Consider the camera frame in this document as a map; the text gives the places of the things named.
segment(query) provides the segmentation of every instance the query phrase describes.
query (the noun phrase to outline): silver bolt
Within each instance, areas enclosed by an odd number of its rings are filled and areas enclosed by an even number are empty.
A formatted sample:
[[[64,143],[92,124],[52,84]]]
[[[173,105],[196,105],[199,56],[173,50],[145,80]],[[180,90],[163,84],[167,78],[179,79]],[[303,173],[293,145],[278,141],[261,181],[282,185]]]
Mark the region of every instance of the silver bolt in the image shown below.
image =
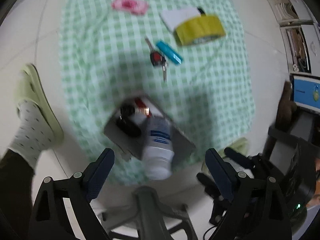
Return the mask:
[[[73,176],[77,179],[80,178],[82,176],[82,172],[77,171],[75,174],[73,174]]]
[[[51,178],[50,178],[50,177],[46,177],[46,178],[44,178],[44,180],[43,180],[44,183],[48,183],[48,182],[50,182],[50,181],[51,181]]]
[[[276,182],[276,179],[275,179],[274,177],[270,177],[270,178],[269,178],[269,181],[272,182],[272,183],[275,183],[275,182]]]
[[[216,216],[216,217],[214,218],[214,221],[216,221],[217,223],[219,223],[220,220],[221,220],[221,216],[220,216],[220,215],[218,215],[218,216]]]
[[[239,176],[240,178],[245,178],[245,177],[247,176],[247,174],[245,174],[245,172],[243,172],[243,171],[239,171],[239,172],[238,172],[238,176]]]

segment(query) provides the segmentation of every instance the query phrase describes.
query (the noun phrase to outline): dark pants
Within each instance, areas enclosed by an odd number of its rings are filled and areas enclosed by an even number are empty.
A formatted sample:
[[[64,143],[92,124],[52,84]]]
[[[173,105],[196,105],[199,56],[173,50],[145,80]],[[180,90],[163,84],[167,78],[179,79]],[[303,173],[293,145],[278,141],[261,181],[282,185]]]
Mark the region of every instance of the dark pants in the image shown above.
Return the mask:
[[[0,239],[28,238],[33,175],[19,154],[7,150],[0,162]]]

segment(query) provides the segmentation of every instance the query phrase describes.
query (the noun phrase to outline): tile floor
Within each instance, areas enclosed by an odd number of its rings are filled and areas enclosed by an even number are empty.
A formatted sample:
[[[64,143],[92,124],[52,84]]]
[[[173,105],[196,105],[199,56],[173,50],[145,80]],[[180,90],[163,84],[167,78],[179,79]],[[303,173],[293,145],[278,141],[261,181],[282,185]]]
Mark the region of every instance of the tile floor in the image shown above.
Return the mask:
[[[269,125],[276,116],[287,62],[279,26],[267,0],[232,0],[245,29],[256,116],[251,131],[250,154],[263,149]],[[37,66],[48,101],[65,131],[62,146],[42,153],[33,181],[33,199],[46,176],[63,179],[88,164],[75,142],[65,108],[58,63],[59,22],[64,0],[18,0],[0,27],[0,152],[4,152],[19,120],[15,112],[13,90],[20,67],[26,62]],[[200,164],[193,165],[168,181],[150,183],[164,203],[187,203],[199,238],[209,228],[212,200],[203,194],[195,175]],[[99,199],[92,203],[96,212],[108,207],[127,206],[132,187],[105,185]],[[76,220],[70,215],[72,225]],[[84,239],[79,228],[76,236]],[[183,239],[180,234],[175,239]]]

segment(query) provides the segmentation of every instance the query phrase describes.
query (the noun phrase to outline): key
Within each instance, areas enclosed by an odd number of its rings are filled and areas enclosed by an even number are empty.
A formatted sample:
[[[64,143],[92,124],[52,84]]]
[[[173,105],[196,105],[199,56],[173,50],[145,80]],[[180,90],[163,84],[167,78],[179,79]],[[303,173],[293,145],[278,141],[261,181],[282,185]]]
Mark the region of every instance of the key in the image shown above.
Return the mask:
[[[163,81],[167,82],[167,66],[168,63],[167,61],[162,65],[162,70],[163,70]]]
[[[150,49],[150,60],[151,60],[152,65],[154,67],[163,66],[166,62],[165,57],[160,52],[156,51],[153,48],[150,40],[147,37],[145,38],[145,41],[148,44],[149,49]]]

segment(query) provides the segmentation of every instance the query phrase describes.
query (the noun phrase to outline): black cable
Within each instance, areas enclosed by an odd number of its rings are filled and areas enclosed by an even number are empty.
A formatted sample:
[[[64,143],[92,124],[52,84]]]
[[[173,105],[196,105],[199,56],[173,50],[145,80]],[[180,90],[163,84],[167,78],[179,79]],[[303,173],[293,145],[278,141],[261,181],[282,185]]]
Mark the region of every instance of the black cable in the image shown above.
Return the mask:
[[[204,234],[203,234],[203,240],[205,240],[205,235],[211,230],[211,229],[213,229],[213,228],[216,228],[216,226],[214,226],[214,227],[210,227],[207,231],[205,231],[204,232]]]

